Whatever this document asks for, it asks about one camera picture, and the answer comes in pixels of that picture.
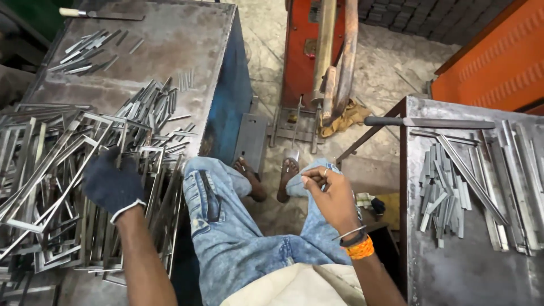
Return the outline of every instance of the blue work glove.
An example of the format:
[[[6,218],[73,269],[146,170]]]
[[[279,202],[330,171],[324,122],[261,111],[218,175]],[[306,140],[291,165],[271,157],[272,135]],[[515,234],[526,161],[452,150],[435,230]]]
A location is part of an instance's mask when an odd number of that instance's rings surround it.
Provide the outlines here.
[[[110,222],[124,211],[138,204],[146,205],[141,177],[136,170],[136,161],[125,157],[120,169],[115,167],[115,160],[120,149],[114,146],[93,156],[83,171],[83,193],[96,205],[113,214]]]

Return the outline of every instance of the concrete floor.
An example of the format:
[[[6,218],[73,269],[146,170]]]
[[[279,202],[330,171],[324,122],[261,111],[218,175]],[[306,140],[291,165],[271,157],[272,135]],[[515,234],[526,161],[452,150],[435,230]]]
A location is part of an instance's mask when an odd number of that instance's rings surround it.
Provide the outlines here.
[[[283,53],[287,12],[283,0],[227,0],[239,5],[242,32],[246,42],[251,85],[254,91],[255,113],[273,122],[280,102],[283,75]],[[404,96],[422,92],[425,81],[459,49],[427,41],[421,37],[390,32],[387,29],[359,24],[356,68],[351,91],[375,115],[389,111]],[[334,162],[368,127],[352,126],[346,132],[327,138],[318,145],[316,155],[310,154],[310,144],[296,142],[300,150],[300,167],[315,158],[326,157]],[[357,150],[357,156],[398,163],[399,129],[382,129]],[[306,198],[291,198],[279,203],[275,196],[280,181],[283,149],[290,141],[278,138],[275,148],[268,148],[262,182],[268,192],[263,203],[246,201],[248,211],[264,235],[299,234],[307,214]]]

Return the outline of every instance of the green object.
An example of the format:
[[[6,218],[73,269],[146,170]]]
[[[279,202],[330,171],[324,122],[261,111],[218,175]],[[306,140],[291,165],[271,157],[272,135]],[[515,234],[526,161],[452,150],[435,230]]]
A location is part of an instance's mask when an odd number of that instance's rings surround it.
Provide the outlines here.
[[[0,11],[13,19],[21,28],[36,37],[53,41],[57,31],[64,26],[59,7],[72,7],[73,0],[0,0]]]

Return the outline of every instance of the black wristband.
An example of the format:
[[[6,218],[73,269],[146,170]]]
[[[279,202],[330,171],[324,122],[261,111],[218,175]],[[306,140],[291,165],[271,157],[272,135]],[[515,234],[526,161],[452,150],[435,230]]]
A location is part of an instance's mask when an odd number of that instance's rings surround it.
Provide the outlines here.
[[[340,239],[340,246],[344,247],[344,248],[351,247],[351,246],[363,241],[365,237],[366,237],[366,231],[364,230],[364,228],[362,228],[357,233],[357,236],[351,238],[350,240],[344,241],[343,239]]]

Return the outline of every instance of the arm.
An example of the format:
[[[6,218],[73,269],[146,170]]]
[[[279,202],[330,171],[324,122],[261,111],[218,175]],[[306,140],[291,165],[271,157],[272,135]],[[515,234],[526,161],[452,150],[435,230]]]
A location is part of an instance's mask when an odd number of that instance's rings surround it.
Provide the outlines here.
[[[302,173],[302,182],[312,194],[325,220],[343,235],[361,227],[361,222],[355,211],[348,179],[330,169],[325,172],[326,169],[320,166]],[[348,241],[356,236],[357,233],[353,233],[343,240]],[[406,305],[375,253],[363,259],[352,259],[351,262],[369,306]]]
[[[118,156],[115,146],[89,161],[83,173],[83,192],[113,215],[110,222],[121,236],[129,304],[177,305],[174,288],[147,230],[144,189],[136,163],[126,157],[117,169]]]
[[[177,305],[174,288],[145,226],[144,210],[138,205],[125,211],[115,225],[125,256],[123,268],[129,304]]]

